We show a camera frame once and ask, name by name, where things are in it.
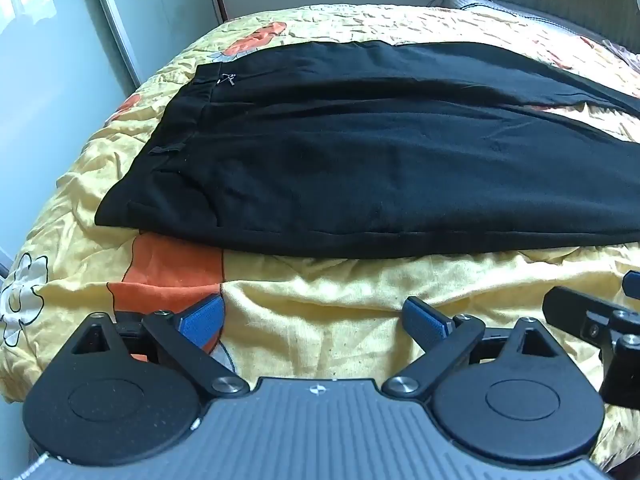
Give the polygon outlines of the black pants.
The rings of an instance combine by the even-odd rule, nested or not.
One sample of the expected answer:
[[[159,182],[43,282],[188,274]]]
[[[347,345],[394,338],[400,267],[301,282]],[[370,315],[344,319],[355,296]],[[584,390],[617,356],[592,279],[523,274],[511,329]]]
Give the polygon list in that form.
[[[555,114],[633,96],[489,44],[305,42],[198,66],[96,223],[400,258],[632,243],[639,148]]]

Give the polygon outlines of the yellow floral bed quilt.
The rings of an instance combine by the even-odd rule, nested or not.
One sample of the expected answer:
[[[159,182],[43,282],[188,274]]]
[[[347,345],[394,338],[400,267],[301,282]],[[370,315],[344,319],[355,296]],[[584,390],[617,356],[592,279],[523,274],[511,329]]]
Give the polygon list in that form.
[[[58,179],[1,287],[2,399],[24,400],[93,311],[180,311],[219,292],[224,328],[206,348],[247,380],[383,379],[419,353],[398,324],[409,296],[495,326],[538,315],[542,296],[554,285],[622,300],[623,275],[639,265],[637,245],[314,260],[224,252],[96,226],[100,199],[128,170],[198,66],[287,44],[367,40],[494,44],[616,90],[639,91],[638,73],[600,44],[495,11],[322,4],[223,24],[142,84]]]

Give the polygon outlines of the glass sliding wardrobe door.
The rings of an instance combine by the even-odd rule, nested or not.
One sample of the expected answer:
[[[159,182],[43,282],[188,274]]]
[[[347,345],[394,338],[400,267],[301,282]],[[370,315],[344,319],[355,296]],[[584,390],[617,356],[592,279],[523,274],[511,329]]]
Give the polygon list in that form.
[[[88,136],[217,24],[214,0],[1,0],[3,271]]]

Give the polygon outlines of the grey pillow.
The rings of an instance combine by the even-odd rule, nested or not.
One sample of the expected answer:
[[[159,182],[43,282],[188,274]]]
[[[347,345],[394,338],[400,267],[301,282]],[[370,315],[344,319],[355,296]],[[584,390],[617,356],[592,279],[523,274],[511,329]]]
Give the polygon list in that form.
[[[555,27],[557,29],[565,30],[566,32],[574,32],[586,36],[589,39],[605,42],[608,40],[611,44],[624,47],[630,52],[639,53],[639,34],[634,32],[631,35],[631,40],[613,40],[611,35],[601,34],[597,32],[592,26],[582,26],[566,18],[559,18],[553,14],[544,13],[533,9],[526,8],[525,6],[517,6],[513,3],[501,2],[496,0],[431,0],[427,3],[428,6],[442,6],[448,9],[458,10],[472,10],[472,9],[490,9],[494,11],[503,12],[518,18],[526,18],[526,20],[538,22],[547,26]]]

